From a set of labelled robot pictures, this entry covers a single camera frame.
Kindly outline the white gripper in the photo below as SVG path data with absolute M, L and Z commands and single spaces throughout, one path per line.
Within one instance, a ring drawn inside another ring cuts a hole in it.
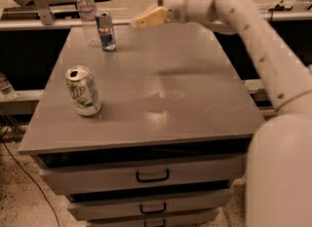
M 143 28 L 163 24 L 167 21 L 186 22 L 187 19 L 187 0 L 164 0 L 164 7 L 149 9 L 131 21 L 134 28 Z

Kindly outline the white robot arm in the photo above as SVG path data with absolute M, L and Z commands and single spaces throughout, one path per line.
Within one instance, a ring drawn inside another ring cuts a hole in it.
M 242 39 L 277 115 L 254 134 L 247 158 L 246 227 L 312 227 L 312 73 L 254 0 L 163 0 L 135 27 L 196 22 Z

